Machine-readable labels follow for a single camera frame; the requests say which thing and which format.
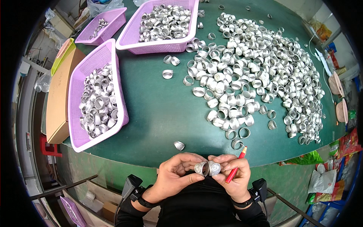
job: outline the red pencil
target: red pencil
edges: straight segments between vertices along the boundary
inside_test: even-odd
[[[240,154],[240,156],[238,157],[240,158],[244,158],[245,154],[247,151],[247,147],[245,146]],[[233,179],[233,177],[235,176],[236,172],[237,172],[238,168],[234,168],[232,169],[232,171],[229,173],[227,179],[226,179],[226,183],[229,184],[231,182],[231,180]]]

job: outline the black shirt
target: black shirt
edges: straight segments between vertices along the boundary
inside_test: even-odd
[[[225,189],[210,176],[163,200],[160,207],[158,227],[270,226],[257,202],[244,210],[235,209]],[[142,227],[146,213],[135,209],[128,198],[117,214],[116,227]]]

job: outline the wrist strap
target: wrist strap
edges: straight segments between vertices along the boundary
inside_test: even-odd
[[[153,185],[149,185],[149,186],[147,186],[147,188],[143,191],[143,193],[147,190],[147,189],[149,189],[149,188],[151,188]],[[154,207],[157,207],[159,204],[160,204],[160,202],[159,203],[149,203],[148,201],[146,201],[145,199],[143,199],[142,198],[142,195],[140,196],[140,198],[139,198],[139,203],[140,203],[140,205],[142,205],[142,206],[144,206],[144,207],[146,207],[146,208],[154,208]]]
[[[253,202],[253,198],[251,196],[251,198],[249,198],[247,201],[243,202],[243,203],[237,203],[236,201],[234,201],[232,198],[231,198],[231,201],[232,201],[232,204],[236,207],[239,207],[239,208],[245,208],[247,207],[248,205],[250,205],[252,202]]]

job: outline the purple plastic basket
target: purple plastic basket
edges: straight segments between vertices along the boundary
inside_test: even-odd
[[[126,23],[126,10],[127,8],[124,7],[100,13],[83,29],[75,43],[99,46],[106,40],[110,39],[124,25],[124,23]],[[92,38],[90,40],[89,37],[93,35],[94,30],[99,24],[98,20],[102,18],[108,21],[109,24],[98,32],[98,36],[96,38]]]
[[[89,139],[86,130],[81,128],[79,118],[82,116],[79,104],[83,95],[85,77],[96,68],[102,68],[107,63],[112,64],[113,84],[118,108],[117,123],[107,132],[97,136],[93,140]],[[74,69],[70,77],[68,91],[68,126],[70,141],[76,152],[81,152],[91,146],[118,133],[121,127],[129,122],[125,100],[123,98],[118,57],[115,49],[115,39],[109,39],[96,47],[89,53]]]
[[[177,5],[190,9],[192,12],[189,33],[185,38],[160,40],[152,42],[139,42],[140,39],[140,22],[144,13],[151,13],[154,6]],[[122,30],[116,41],[118,50],[129,50],[133,54],[162,53],[162,52],[183,52],[187,47],[187,42],[195,36],[197,25],[199,0],[151,0],[142,4],[134,13],[131,19]]]

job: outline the purple package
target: purple package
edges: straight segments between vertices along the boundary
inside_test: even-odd
[[[72,221],[78,226],[86,227],[86,222],[79,213],[76,204],[67,197],[61,197],[61,201]]]

